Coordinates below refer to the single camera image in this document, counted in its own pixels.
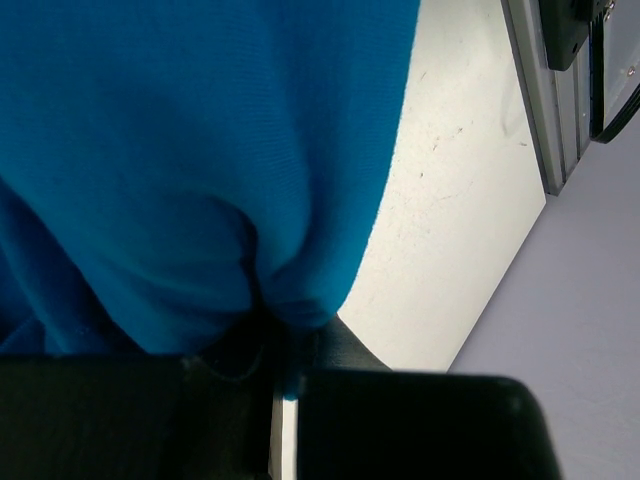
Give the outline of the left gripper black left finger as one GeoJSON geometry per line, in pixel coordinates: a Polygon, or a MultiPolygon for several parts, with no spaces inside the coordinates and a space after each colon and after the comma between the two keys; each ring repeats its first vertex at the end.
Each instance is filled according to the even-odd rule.
{"type": "Polygon", "coordinates": [[[5,479],[277,479],[282,326],[203,353],[5,355],[5,479]]]}

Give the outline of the blue t-shirt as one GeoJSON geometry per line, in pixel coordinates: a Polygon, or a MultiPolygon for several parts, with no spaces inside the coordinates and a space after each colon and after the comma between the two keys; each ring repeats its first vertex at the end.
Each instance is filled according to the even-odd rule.
{"type": "Polygon", "coordinates": [[[5,1],[1,350],[326,325],[385,184],[415,1],[5,1]]]}

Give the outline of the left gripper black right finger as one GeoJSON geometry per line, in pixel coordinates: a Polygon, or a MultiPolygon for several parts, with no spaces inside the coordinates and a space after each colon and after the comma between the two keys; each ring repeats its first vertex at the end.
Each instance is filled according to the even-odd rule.
{"type": "Polygon", "coordinates": [[[560,479],[521,382],[392,371],[339,319],[294,336],[300,479],[560,479]]]}

